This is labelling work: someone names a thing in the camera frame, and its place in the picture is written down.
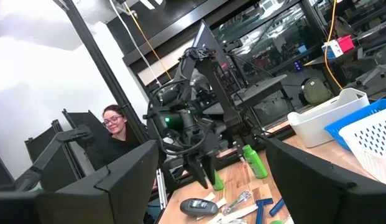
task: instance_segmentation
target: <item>wooden table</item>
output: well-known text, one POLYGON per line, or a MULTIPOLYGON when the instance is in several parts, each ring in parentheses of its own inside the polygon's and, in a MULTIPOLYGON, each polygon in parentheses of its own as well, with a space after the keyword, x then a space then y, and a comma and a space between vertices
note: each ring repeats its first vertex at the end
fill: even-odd
MULTIPOLYGON (((358 163, 357 159, 350 152, 342 149, 336 142, 332 141, 326 144, 323 144, 318 147, 307 149, 303 146, 298 136, 291 137, 284 142, 291 144, 297 148, 300 148, 306 152, 309 152, 313 155, 316 155, 322 159, 330 161, 338 166, 341 166, 345 169, 349 169, 358 174, 364 175, 366 177, 373 177, 368 174, 358 163)), ((203 218, 200 221, 196 221, 195 218, 188 217, 183 214, 180 209, 180 203, 188 198, 205 198, 210 192, 213 192, 216 198, 213 202, 217 202, 221 198, 225 197, 227 202, 232 202, 236 197, 245 190, 250 190, 253 193, 252 200, 241 205, 240 208, 247 207, 254 204, 255 200, 261 198, 273 198, 274 203, 280 200, 281 195, 277 189, 277 186, 274 183, 273 177, 270 173, 269 164, 266 159, 265 151, 259 153, 262 162, 264 163, 269 176, 264 179, 256 179, 249 167, 245 163, 238 162, 229 167, 226 167, 222 170, 219 170, 218 173, 224 181, 224 189, 216 192, 212 188, 204 189, 202 186, 194 182, 190 185, 182 187, 176 190, 171 199, 169 200, 168 206, 165 209, 159 224, 191 224, 191 223, 206 223, 212 219, 212 217, 203 218)), ((269 211, 273 205, 268 205, 265 207, 265 215, 263 224, 269 224, 274 220, 283 220, 288 217, 288 210, 286 207, 283 207, 276 216, 271 217, 269 211)), ((255 223, 256 212, 253 212, 243 219, 247 220, 249 224, 255 223)))

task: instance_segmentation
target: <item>blue basket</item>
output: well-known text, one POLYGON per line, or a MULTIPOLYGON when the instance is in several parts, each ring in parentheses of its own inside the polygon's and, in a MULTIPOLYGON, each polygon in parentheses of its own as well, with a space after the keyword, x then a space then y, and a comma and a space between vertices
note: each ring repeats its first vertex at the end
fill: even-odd
POLYGON ((379 111, 382 111, 384 109, 386 109, 386 100, 378 100, 364 108, 359 109, 358 111, 350 115, 347 115, 339 121, 335 121, 334 123, 326 126, 324 130, 327 131, 339 145, 341 145, 344 149, 350 151, 349 146, 347 146, 346 142, 339 135, 339 131, 349 124, 366 118, 372 114, 378 113, 379 111))

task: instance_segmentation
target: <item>yellow cable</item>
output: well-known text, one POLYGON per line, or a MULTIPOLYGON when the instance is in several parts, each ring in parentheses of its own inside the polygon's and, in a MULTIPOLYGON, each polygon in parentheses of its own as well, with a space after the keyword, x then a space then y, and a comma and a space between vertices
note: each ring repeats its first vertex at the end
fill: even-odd
POLYGON ((136 18, 133 16, 133 13, 132 13, 131 9, 129 9, 129 6, 126 4, 126 2, 125 2, 124 4, 125 4, 125 6, 126 6, 126 9, 127 9, 128 12, 129 12, 129 14, 131 15, 133 21, 135 22, 137 28, 140 30, 140 33, 143 35, 144 40, 148 43, 149 47, 151 48, 151 51, 153 51, 155 57, 158 59, 158 61, 160 62, 162 68, 165 70, 165 72, 167 73, 169 79, 171 80, 172 77, 170 76, 168 70, 167 70, 167 69, 165 68, 165 66, 163 65, 163 63, 162 63, 160 57, 158 57, 157 53, 155 52, 155 50, 154 50, 153 47, 151 46, 149 40, 147 40, 146 36, 144 35, 144 32, 143 32, 142 28, 140 27, 140 25, 139 25, 139 23, 137 22, 136 18))
POLYGON ((332 79, 335 81, 335 83, 338 85, 338 87, 339 87, 341 90, 343 90, 341 84, 339 84, 339 82, 336 80, 335 76, 332 74, 331 69, 329 69, 329 66, 328 66, 328 58, 327 58, 328 42, 331 40, 332 31, 333 31, 333 29, 334 29, 335 12, 336 12, 336 3, 337 3, 336 0, 334 0, 334 7, 333 7, 333 10, 332 10, 331 28, 330 28, 330 30, 329 30, 328 40, 327 40, 327 43, 326 43, 326 46, 325 46, 325 51, 324 51, 324 61, 325 61, 325 67, 327 68, 328 73, 331 75, 332 79))

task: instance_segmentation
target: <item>white cord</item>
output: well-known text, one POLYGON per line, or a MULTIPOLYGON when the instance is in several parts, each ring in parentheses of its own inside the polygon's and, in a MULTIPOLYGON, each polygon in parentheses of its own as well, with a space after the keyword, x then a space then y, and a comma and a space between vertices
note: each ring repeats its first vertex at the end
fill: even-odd
POLYGON ((151 71, 151 74, 153 75, 154 79, 157 81, 157 84, 161 87, 161 83, 160 81, 158 80, 157 76, 155 75, 154 71, 152 70, 151 66, 150 66, 150 63, 147 61, 146 57, 142 54, 142 52, 140 51, 139 49, 139 46, 137 46, 136 44, 136 41, 135 39, 133 38, 131 32, 129 31, 129 28, 128 26, 126 25, 126 23, 122 20, 122 17, 121 15, 119 15, 114 3, 113 3, 113 0, 109 0, 110 1, 110 4, 111 4, 111 7, 113 7, 113 10, 114 12, 117 14, 117 17, 119 18, 119 20, 121 21, 121 23, 123 24, 123 26, 125 27, 126 31, 128 31, 128 34, 129 34, 129 37, 131 37, 131 40, 132 40, 132 43, 133 45, 135 45, 135 48, 137 49, 137 51, 139 52, 139 54, 142 56, 143 58, 143 61, 145 62, 145 64, 148 66, 148 68, 150 69, 151 71))

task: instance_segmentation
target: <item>wooden workbench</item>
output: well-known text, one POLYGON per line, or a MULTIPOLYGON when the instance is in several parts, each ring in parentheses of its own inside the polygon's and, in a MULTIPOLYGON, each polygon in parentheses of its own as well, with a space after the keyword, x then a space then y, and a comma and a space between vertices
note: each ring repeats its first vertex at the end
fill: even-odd
MULTIPOLYGON (((345 169, 349 169, 358 174, 364 175, 366 177, 373 177, 368 174, 358 163, 357 159, 350 152, 342 149, 336 142, 332 141, 326 144, 323 144, 318 147, 307 149, 303 146, 298 136, 291 137, 284 142, 291 144, 299 149, 302 149, 306 152, 314 154, 322 159, 330 161, 338 166, 341 166, 345 169)), ((176 190, 171 199, 168 202, 168 206, 165 209, 164 213, 161 216, 159 224, 191 224, 191 223, 206 223, 211 220, 212 217, 203 218, 200 221, 196 221, 195 218, 188 217, 183 214, 179 205, 182 201, 188 198, 205 198, 210 192, 213 192, 216 198, 213 202, 217 202, 221 198, 225 197, 227 202, 232 202, 236 197, 245 190, 250 190, 253 192, 252 200, 241 205, 241 208, 254 204, 255 200, 261 198, 273 198, 274 203, 280 200, 281 195, 277 189, 277 186, 274 183, 273 177, 270 173, 269 164, 266 159, 265 151, 259 153, 262 162, 264 163, 269 176, 264 179, 256 179, 251 169, 246 166, 245 163, 238 162, 229 167, 226 167, 222 170, 219 170, 218 173, 224 181, 224 189, 216 192, 211 187, 209 189, 204 189, 202 186, 194 182, 185 187, 182 187, 176 190)), ((269 224, 274 220, 283 220, 288 217, 288 210, 286 207, 283 207, 275 217, 269 215, 269 211, 272 208, 272 205, 265 207, 265 215, 263 224, 269 224)), ((256 212, 253 212, 243 219, 248 221, 248 224, 255 223, 256 212)))

